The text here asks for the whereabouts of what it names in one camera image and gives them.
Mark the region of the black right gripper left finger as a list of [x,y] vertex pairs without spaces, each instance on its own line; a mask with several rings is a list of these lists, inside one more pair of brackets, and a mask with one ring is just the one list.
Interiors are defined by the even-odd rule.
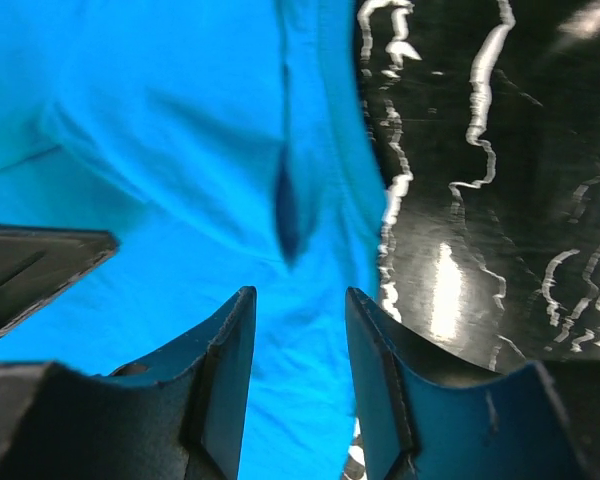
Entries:
[[256,291],[109,376],[0,363],[0,479],[234,479]]

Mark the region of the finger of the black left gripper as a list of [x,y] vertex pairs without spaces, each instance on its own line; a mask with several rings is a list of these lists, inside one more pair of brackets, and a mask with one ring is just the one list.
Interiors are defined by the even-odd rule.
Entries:
[[0,224],[0,339],[113,257],[102,230]]

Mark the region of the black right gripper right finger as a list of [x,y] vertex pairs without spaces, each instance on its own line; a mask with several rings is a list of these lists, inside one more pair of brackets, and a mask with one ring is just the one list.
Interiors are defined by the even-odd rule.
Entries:
[[368,478],[589,478],[544,364],[507,375],[473,365],[357,288],[346,333]]

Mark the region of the blue t shirt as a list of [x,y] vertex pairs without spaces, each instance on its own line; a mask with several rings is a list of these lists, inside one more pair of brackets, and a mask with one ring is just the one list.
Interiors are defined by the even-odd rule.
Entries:
[[107,374],[257,290],[239,475],[337,479],[345,293],[378,290],[384,185],[352,1],[0,1],[0,223],[118,253],[0,340]]

